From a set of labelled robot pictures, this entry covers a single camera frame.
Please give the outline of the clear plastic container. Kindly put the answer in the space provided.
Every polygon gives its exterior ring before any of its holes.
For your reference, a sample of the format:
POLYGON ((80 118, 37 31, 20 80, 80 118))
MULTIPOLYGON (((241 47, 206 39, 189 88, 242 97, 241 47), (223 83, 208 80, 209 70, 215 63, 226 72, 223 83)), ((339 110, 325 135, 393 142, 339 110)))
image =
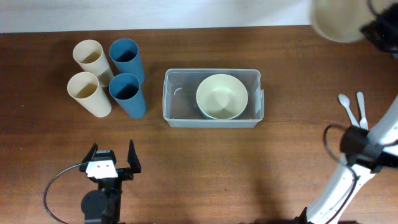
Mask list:
POLYGON ((256 69, 171 68, 165 73, 162 107, 164 119, 175 128, 253 128, 264 118, 261 73, 256 69), (248 105, 238 119, 205 119, 197 109, 199 84, 219 73, 238 78, 248 91, 248 105))

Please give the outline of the beige plastic cup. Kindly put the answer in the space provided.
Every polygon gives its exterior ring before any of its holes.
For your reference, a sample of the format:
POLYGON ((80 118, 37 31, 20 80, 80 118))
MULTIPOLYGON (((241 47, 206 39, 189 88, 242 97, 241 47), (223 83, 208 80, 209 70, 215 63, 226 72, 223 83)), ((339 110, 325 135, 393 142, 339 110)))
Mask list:
POLYGON ((72 76, 67 84, 67 92, 97 118, 104 118, 112 110, 98 78, 90 72, 80 72, 72 76))
POLYGON ((92 39, 83 40, 73 49, 73 59, 86 71, 94 74, 102 87, 114 78, 102 45, 92 39))

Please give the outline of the rear beige plastic cup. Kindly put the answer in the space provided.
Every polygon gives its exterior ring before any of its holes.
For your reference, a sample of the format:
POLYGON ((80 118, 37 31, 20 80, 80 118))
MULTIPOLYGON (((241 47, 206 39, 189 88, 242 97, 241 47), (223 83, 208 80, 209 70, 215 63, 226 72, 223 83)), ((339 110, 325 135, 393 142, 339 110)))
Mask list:
POLYGON ((73 49, 73 59, 86 71, 94 74, 102 87, 114 78, 102 45, 92 39, 83 40, 73 49))

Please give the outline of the white plastic spoon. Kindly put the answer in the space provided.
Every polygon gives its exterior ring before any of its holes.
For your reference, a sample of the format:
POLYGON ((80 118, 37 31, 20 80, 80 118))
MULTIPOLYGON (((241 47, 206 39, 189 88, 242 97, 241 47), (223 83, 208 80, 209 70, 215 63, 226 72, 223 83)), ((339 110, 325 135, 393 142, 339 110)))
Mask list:
POLYGON ((338 100, 339 100, 340 104, 345 108, 351 124, 353 126, 359 127, 359 123, 358 123, 358 121, 354 117, 354 114, 351 111, 349 98, 346 95, 340 93, 338 95, 338 100))

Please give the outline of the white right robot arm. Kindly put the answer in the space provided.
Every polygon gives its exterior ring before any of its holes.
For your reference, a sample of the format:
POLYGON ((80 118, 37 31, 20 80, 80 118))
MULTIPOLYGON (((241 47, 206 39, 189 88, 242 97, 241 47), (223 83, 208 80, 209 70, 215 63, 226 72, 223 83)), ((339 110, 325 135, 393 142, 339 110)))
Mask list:
MULTIPOLYGON (((340 43, 367 39, 378 50, 397 57, 397 1, 313 0, 313 29, 322 37, 340 43)), ((294 223, 339 223, 340 216, 358 193, 384 167, 397 168, 397 102, 369 128, 364 95, 356 94, 360 119, 350 110, 349 98, 340 94, 351 125, 342 128, 340 156, 327 152, 338 163, 321 195, 294 223)))

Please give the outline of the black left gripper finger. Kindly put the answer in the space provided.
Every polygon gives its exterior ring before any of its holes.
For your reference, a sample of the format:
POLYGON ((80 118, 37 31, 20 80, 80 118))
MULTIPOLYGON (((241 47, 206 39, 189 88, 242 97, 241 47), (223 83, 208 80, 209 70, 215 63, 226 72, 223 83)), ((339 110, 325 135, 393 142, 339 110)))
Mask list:
POLYGON ((92 158, 95 155, 95 153, 97 152, 97 150, 98 150, 98 145, 97 145, 97 143, 94 143, 92 145, 91 149, 89 150, 89 152, 87 153, 87 155, 81 161, 81 163, 86 163, 86 162, 89 162, 90 160, 92 160, 92 158))
POLYGON ((134 142, 133 142, 132 139, 129 141, 127 162, 130 165, 132 173, 141 173, 142 167, 141 167, 141 164, 140 164, 139 159, 137 157, 136 150, 135 150, 135 147, 134 147, 134 142))

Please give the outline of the white plastic fork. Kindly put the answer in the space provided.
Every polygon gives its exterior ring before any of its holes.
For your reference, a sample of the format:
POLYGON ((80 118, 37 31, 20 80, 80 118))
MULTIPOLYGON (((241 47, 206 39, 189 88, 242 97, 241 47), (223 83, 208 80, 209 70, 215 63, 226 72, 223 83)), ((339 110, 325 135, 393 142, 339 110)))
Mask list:
POLYGON ((359 120, 359 126, 362 129, 368 130, 368 121, 366 119, 366 110, 365 110, 365 104, 364 104, 364 95, 361 91, 356 93, 357 101, 358 101, 358 106, 359 106, 359 112, 361 114, 361 119, 359 120))

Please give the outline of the front beige plastic cup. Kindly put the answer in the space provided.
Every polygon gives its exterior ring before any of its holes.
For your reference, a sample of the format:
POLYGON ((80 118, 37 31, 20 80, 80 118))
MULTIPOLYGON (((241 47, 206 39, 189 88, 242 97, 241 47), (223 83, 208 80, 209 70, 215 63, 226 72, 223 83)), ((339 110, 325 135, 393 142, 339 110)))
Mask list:
POLYGON ((67 84, 67 92, 97 118, 104 118, 112 110, 98 78, 90 72, 80 72, 72 76, 67 84))

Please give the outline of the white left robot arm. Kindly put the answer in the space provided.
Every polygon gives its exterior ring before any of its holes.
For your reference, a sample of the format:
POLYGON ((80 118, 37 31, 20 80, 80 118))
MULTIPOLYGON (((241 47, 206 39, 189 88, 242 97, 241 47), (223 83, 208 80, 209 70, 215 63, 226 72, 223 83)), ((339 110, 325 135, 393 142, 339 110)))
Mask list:
POLYGON ((112 150, 98 149, 93 144, 79 166, 96 190, 88 192, 81 200, 85 223, 115 224, 120 222, 122 183, 134 179, 142 171, 133 140, 129 141, 127 162, 129 167, 117 168, 116 156, 112 150))

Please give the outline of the beige bowl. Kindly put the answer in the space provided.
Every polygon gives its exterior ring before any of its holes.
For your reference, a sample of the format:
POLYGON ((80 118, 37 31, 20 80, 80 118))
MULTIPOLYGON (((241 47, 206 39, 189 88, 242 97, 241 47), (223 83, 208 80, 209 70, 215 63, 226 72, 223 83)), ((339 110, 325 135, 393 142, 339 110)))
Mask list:
POLYGON ((339 43, 364 39, 360 29, 374 15, 365 0, 312 0, 310 22, 320 36, 339 43))
POLYGON ((223 108, 238 113, 245 109, 249 94, 243 82, 228 74, 214 74, 205 78, 195 95, 197 106, 209 113, 223 108))

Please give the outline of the blue plastic cup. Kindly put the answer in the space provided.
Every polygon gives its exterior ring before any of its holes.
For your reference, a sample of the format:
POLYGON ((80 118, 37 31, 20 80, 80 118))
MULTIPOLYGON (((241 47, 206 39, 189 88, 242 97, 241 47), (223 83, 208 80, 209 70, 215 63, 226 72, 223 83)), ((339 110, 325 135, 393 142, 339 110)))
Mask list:
POLYGON ((121 73, 134 75, 140 84, 145 81, 139 47, 131 39, 118 39, 109 48, 109 56, 121 73))
POLYGON ((147 107, 141 84, 133 74, 116 75, 109 84, 109 93, 129 117, 139 119, 146 114, 147 107))

